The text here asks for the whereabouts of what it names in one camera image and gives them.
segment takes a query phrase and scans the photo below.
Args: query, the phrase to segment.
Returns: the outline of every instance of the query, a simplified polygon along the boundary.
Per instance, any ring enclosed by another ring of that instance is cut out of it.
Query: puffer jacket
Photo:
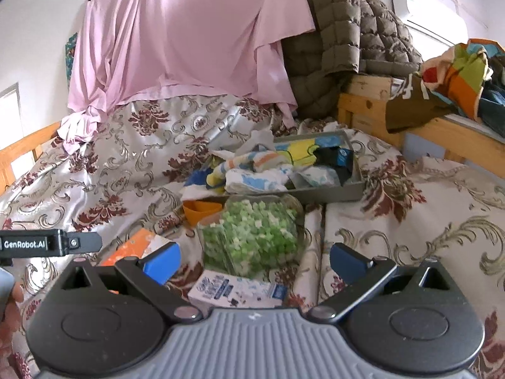
[[[284,64],[302,118],[335,115],[357,73],[406,77],[421,55],[408,28],[381,0],[307,0],[316,30],[282,40]]]

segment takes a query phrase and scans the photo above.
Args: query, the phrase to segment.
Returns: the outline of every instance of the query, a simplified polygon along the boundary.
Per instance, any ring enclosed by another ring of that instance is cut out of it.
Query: brown cloth
[[[334,115],[340,87],[357,74],[406,77],[421,55],[381,0],[307,0],[316,30],[282,40],[300,118]]]
[[[420,127],[433,118],[457,112],[424,87],[421,77],[410,74],[386,105],[386,129],[390,134]]]

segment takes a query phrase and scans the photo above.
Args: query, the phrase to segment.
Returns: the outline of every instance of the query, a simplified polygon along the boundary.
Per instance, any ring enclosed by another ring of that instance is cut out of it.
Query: wooden bed rail
[[[11,162],[29,152],[37,161],[42,154],[42,144],[55,138],[59,127],[60,122],[53,123],[0,150],[0,195],[16,180]]]

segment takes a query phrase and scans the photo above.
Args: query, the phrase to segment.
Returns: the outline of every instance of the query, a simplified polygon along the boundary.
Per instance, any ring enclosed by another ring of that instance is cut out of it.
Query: gray box
[[[274,139],[274,143],[281,142],[292,142],[299,141],[303,139],[312,139],[320,137],[330,137],[330,136],[341,136],[344,144],[347,148],[353,149],[350,143],[349,137],[344,130],[338,130],[334,132],[322,132],[317,134],[305,134],[305,135],[289,135],[286,137],[279,137]],[[266,192],[266,193],[254,193],[248,194],[250,196],[261,196],[261,195],[277,195],[281,196],[285,193],[289,193],[298,199],[302,204],[307,203],[331,203],[331,202],[345,202],[345,201],[359,201],[365,191],[365,181],[361,175],[361,170],[358,165],[358,160],[356,155],[354,155],[354,167],[353,175],[345,182],[343,186],[323,186],[319,188],[301,188],[293,189],[284,192]],[[213,201],[223,203],[230,197],[231,194],[224,194],[222,196],[213,196],[206,198],[206,201]]]

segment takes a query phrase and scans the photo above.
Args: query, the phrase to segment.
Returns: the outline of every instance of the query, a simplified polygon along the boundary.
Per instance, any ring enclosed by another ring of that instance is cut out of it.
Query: orange bowl
[[[223,210],[223,206],[220,203],[204,201],[184,201],[182,203],[182,208],[191,226],[196,226],[200,219]]]

